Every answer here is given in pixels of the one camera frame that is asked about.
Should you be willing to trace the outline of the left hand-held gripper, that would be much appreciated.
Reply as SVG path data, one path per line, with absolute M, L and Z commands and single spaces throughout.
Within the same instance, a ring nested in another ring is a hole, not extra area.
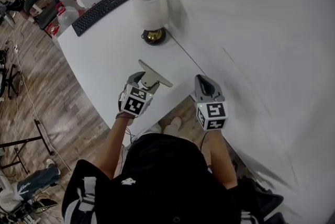
M 128 113 L 134 117 L 141 116 L 152 102 L 160 82 L 154 83 L 149 88 L 140 88 L 139 82 L 145 72 L 136 72 L 128 77 L 123 91 L 119 94 L 118 108 L 120 113 Z

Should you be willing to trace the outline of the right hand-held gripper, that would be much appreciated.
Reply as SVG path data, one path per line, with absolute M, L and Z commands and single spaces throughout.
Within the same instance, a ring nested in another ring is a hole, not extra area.
M 207 76 L 195 76 L 196 117 L 205 131 L 223 129 L 228 105 L 220 86 Z

